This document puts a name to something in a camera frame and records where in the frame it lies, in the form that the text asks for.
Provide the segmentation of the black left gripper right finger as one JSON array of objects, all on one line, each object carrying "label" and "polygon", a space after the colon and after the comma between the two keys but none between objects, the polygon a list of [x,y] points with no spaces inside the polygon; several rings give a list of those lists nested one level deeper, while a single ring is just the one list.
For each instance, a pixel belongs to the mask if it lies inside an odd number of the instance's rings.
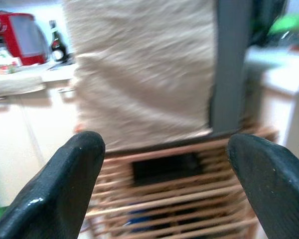
[{"label": "black left gripper right finger", "polygon": [[227,152],[266,236],[299,239],[299,159],[281,145],[241,133],[230,137]]}]

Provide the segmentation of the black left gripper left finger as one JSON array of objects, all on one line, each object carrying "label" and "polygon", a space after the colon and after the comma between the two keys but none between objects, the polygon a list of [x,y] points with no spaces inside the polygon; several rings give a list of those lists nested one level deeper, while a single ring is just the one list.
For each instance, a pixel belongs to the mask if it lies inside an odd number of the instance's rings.
[{"label": "black left gripper left finger", "polygon": [[76,239],[104,157],[98,133],[72,136],[0,217],[0,239]]}]

